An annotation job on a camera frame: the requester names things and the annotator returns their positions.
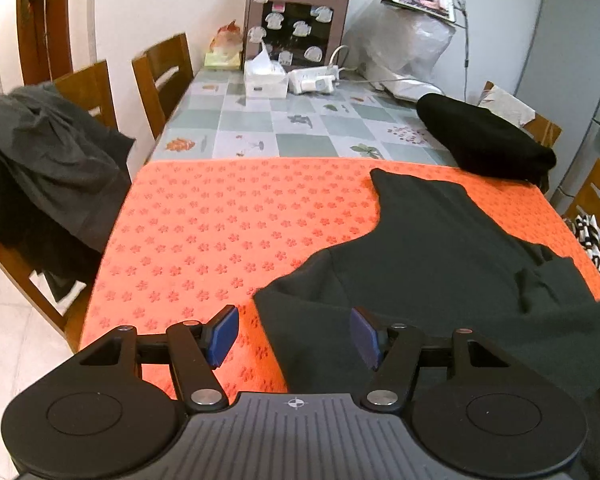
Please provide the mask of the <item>black long-sleeve shirt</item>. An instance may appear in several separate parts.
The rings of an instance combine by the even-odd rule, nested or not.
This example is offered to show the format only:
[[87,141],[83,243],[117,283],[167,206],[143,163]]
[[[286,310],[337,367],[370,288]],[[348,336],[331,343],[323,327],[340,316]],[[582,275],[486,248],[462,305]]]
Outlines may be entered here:
[[507,234],[455,183],[370,174],[372,232],[317,252],[254,297],[293,393],[359,393],[350,312],[431,336],[471,328],[580,400],[578,479],[600,479],[600,301],[569,258]]

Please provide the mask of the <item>dark clothes on chair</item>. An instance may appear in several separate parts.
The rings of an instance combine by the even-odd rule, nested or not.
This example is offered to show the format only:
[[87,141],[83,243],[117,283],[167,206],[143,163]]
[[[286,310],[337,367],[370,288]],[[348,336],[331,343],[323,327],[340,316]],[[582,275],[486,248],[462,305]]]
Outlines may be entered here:
[[0,94],[0,243],[44,274],[56,300],[96,278],[133,144],[50,82]]

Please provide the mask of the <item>orange patterned table mat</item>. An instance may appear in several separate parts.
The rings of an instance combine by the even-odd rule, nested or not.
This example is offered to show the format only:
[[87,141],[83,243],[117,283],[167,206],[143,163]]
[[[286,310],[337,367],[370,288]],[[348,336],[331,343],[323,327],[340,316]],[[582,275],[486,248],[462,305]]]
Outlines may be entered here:
[[153,162],[119,214],[81,340],[119,325],[158,334],[234,304],[238,338],[219,370],[230,391],[278,391],[253,295],[321,249],[370,232],[379,200],[362,158]]

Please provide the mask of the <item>near wooden chair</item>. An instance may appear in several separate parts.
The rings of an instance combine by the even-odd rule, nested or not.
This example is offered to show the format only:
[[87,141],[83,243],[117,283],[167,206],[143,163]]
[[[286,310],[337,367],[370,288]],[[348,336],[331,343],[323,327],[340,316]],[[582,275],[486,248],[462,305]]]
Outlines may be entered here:
[[94,284],[87,284],[76,299],[69,304],[65,313],[58,311],[30,280],[33,266],[30,266],[20,252],[7,248],[0,243],[0,269],[9,281],[18,289],[29,304],[38,311],[47,323],[61,336],[73,353],[80,351],[80,341],[87,314],[88,303],[91,300]]

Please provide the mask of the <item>folded black garment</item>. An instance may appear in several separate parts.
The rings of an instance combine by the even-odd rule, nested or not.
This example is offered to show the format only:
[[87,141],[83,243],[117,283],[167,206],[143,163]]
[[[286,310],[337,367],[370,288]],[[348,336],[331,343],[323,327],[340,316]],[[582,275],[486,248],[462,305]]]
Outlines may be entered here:
[[547,187],[557,164],[554,151],[490,110],[428,93],[417,101],[416,112],[460,169]]

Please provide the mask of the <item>checkered tablecloth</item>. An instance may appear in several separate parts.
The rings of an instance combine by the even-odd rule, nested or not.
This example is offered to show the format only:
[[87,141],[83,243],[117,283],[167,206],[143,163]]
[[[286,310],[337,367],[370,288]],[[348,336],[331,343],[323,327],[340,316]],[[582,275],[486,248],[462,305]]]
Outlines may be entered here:
[[453,166],[455,160],[397,101],[355,74],[331,94],[249,99],[242,73],[201,70],[163,129],[151,160],[362,157]]

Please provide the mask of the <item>cardboard box with paper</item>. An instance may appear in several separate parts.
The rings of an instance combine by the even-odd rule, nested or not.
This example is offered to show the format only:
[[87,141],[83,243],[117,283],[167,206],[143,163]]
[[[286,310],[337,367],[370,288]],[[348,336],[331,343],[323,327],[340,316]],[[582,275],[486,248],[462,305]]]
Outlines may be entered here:
[[562,128],[491,81],[478,110],[479,169],[489,177],[534,184],[546,193]]

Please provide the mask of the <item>white tissue box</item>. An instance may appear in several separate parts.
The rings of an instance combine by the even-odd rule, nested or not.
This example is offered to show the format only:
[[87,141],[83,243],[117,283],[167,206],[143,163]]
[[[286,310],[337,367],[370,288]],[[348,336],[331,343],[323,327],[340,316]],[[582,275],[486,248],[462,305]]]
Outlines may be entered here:
[[261,42],[261,51],[244,64],[244,85],[247,99],[285,99],[288,75],[277,61],[272,61],[268,48]]

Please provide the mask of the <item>white power strip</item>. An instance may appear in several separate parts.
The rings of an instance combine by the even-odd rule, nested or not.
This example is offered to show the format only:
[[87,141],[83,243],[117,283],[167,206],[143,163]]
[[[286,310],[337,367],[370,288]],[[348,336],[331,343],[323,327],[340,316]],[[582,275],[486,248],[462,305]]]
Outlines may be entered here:
[[292,70],[288,73],[288,90],[297,96],[303,93],[333,94],[339,72],[337,65]]

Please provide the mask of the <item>middle wooden chair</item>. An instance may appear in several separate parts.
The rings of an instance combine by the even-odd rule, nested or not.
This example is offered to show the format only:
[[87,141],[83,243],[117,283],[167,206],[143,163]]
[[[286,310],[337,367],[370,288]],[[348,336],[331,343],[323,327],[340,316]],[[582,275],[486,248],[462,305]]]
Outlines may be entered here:
[[62,76],[54,80],[54,85],[64,98],[85,110],[104,126],[118,128],[106,61],[99,61],[83,70]]

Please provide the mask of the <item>far wooden chair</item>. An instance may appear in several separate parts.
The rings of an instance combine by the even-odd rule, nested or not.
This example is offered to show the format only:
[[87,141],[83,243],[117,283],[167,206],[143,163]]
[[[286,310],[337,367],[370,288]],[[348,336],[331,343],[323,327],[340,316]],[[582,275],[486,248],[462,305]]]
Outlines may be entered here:
[[158,139],[194,80],[186,35],[149,47],[132,59],[132,69],[150,131]]

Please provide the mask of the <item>snack bag on table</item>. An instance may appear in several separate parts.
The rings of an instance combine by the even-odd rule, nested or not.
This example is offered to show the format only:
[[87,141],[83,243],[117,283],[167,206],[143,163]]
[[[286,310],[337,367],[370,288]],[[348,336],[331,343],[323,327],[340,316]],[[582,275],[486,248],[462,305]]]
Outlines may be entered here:
[[231,21],[221,26],[211,40],[204,67],[210,70],[239,70],[242,64],[242,29]]

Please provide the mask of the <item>white plastic bag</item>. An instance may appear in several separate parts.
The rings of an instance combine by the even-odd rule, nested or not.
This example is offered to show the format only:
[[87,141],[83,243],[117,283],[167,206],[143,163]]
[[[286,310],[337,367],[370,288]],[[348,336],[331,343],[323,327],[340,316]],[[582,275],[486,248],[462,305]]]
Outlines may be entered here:
[[432,71],[449,47],[455,28],[419,11],[372,0],[346,33],[349,61],[377,89],[415,103],[426,94],[442,94]]

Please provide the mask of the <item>grey refrigerator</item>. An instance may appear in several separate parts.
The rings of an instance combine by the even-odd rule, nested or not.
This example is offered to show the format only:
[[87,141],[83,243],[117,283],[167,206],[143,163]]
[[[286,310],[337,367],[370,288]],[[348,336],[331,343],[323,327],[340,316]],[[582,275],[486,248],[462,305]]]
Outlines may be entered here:
[[600,159],[600,0],[542,0],[516,97],[562,128],[546,197],[563,214]]

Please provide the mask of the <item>brown wooden door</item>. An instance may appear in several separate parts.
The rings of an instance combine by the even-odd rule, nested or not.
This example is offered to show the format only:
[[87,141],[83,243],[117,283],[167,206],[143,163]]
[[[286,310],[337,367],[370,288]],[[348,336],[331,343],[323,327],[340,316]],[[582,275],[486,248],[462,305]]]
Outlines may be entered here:
[[16,0],[16,20],[26,86],[73,72],[68,0]]

